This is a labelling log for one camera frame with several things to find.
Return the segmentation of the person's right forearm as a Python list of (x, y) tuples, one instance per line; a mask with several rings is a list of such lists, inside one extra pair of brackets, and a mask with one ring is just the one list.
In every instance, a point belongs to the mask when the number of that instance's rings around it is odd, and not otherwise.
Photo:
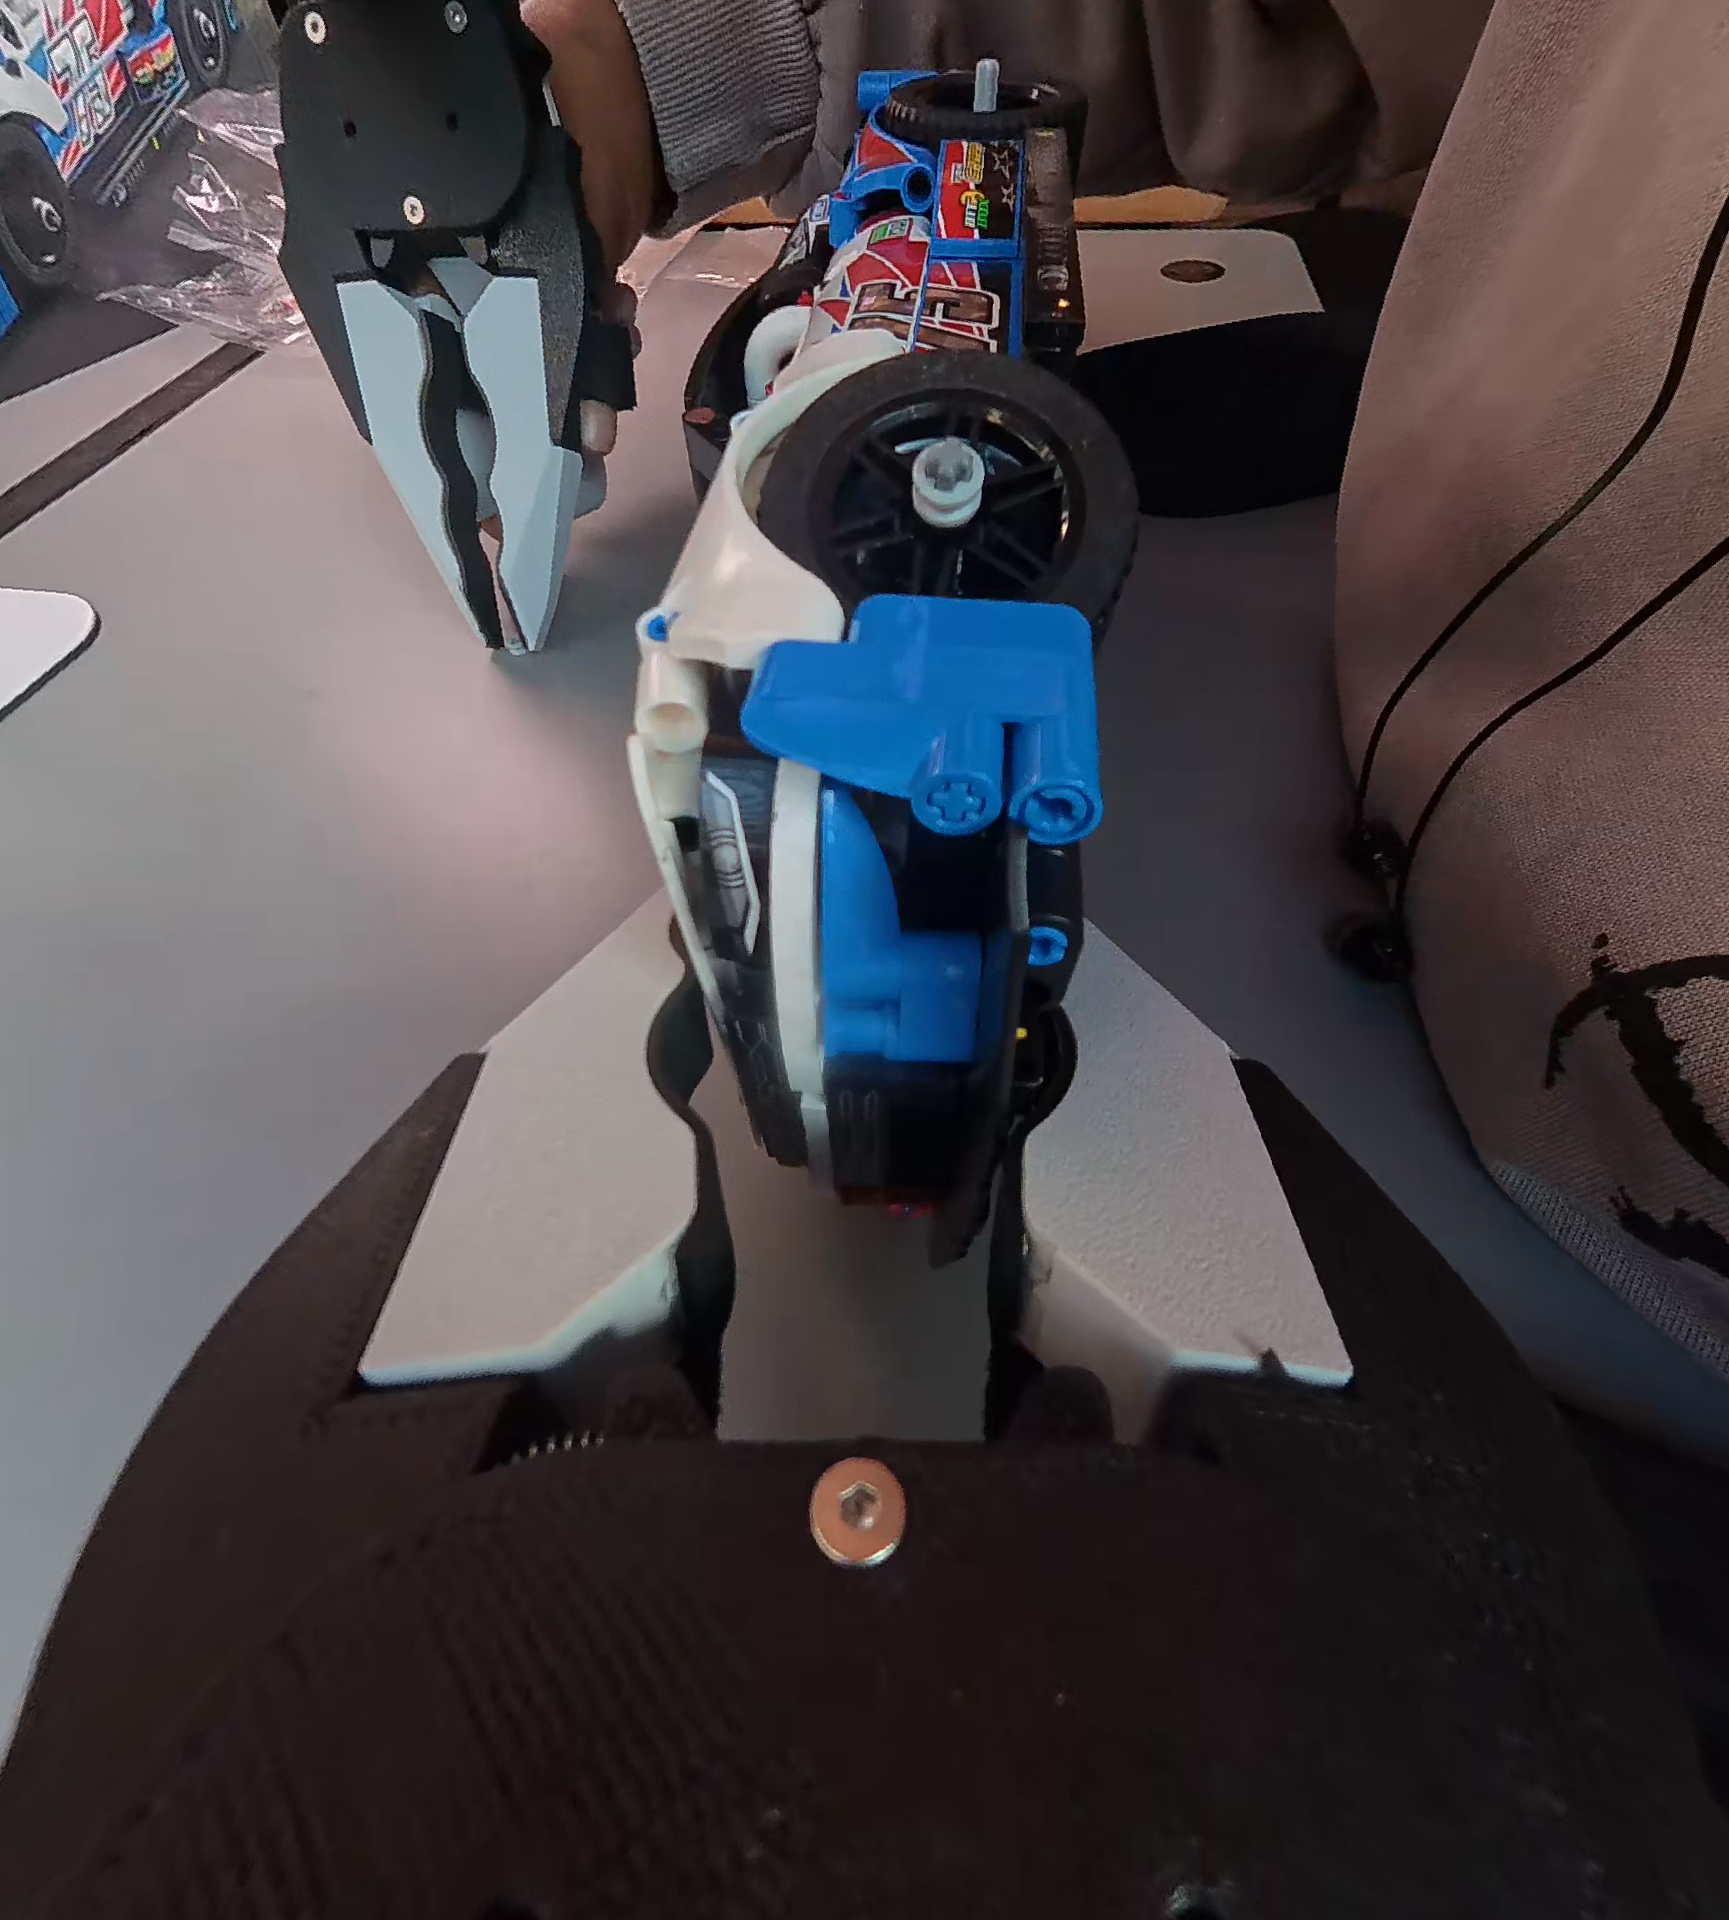
[(620, 3), (663, 187), (655, 236), (746, 201), (787, 219), (826, 195), (857, 130), (865, 3)]

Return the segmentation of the person's right hand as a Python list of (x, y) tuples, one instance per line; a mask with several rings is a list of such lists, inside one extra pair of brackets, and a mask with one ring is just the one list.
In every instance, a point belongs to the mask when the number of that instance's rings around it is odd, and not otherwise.
[(520, 19), (548, 54), (550, 96), (582, 156), (582, 198), (603, 257), (599, 306), (626, 329), (637, 354), (637, 292), (619, 270), (668, 205), (637, 45), (612, 3), (523, 3)]

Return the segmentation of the grey desk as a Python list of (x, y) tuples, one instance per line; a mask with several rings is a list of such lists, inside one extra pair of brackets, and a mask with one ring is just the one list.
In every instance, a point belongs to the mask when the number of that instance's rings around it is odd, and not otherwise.
[[(265, 1257), (438, 1069), (655, 893), (632, 621), (691, 521), (684, 371), (774, 239), (650, 289), (639, 411), (539, 657), (488, 655), (314, 348), (280, 348), (0, 538), (100, 616), (0, 723), (0, 1691), (109, 1487)], [(1269, 1062), (1565, 1398), (1729, 1466), (1729, 1387), (1453, 1137), (1347, 909), (1333, 508), (1148, 522), (1100, 677), (1102, 932)]]

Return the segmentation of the beige hooded sweater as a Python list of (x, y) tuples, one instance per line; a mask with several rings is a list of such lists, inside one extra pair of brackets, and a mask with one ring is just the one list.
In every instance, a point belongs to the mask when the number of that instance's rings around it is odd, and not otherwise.
[(1422, 175), (1337, 696), (1480, 1160), (1729, 1385), (1729, 5), (872, 5), (1078, 83), (1085, 189)]

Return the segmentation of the wood-edged table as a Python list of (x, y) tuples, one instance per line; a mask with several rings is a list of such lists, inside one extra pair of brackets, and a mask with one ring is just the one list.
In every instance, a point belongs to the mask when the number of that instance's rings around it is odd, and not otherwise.
[[(1080, 229), (1234, 229), (1253, 221), (1271, 221), (1294, 212), (1298, 202), (1239, 205), (1226, 198), (1165, 187), (1123, 196), (1073, 198), (1074, 222)], [(765, 231), (791, 229), (792, 219), (777, 215), (763, 201), (744, 201), (711, 217), (705, 231)]]

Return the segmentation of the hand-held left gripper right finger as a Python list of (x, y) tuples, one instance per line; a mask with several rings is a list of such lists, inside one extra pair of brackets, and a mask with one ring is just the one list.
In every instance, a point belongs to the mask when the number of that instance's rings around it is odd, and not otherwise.
[(1224, 1043), (1098, 929), (1043, 1022), (991, 1213), (992, 1379), (1342, 1389), (1355, 1369)]

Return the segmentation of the toy brick race car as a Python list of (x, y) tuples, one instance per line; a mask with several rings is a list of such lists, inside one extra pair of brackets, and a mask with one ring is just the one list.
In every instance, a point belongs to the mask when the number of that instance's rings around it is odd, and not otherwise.
[[(629, 764), (758, 1146), (848, 1206), (986, 1219), (1082, 949), (1095, 657), (1137, 548), (1085, 334), (1068, 83), (871, 69), (837, 185), (684, 386), (699, 513), (637, 622)], [(925, 527), (911, 467), (986, 487)]]

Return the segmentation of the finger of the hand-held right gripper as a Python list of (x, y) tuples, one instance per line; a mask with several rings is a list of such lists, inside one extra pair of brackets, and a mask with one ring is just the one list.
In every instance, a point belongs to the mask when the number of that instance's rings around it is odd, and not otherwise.
[(488, 406), (486, 481), (498, 521), (496, 582), (508, 606), (508, 652), (542, 648), (556, 612), (565, 556), (585, 485), (585, 459), (556, 440), (550, 404), (565, 377), (544, 358), (540, 285), (454, 264), (466, 369)]
[(505, 621), (482, 525), (496, 517), (486, 270), (437, 270), (437, 292), (340, 287), (357, 391), (380, 469), (444, 588), (493, 651)]

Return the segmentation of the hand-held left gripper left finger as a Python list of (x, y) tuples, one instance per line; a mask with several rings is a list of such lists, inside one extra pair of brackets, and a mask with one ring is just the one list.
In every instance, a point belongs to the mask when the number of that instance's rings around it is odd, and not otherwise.
[(359, 1362), (368, 1387), (716, 1389), (734, 1299), (702, 993), (661, 897), (488, 1047)]

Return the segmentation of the crumpled clear plastic bags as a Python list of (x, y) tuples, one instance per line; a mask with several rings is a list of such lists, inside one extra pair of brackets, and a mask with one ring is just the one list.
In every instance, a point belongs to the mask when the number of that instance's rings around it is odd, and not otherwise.
[(275, 84), (179, 107), (162, 166), (99, 239), (85, 290), (257, 351), (301, 344), (307, 323), (278, 263), (278, 145)]

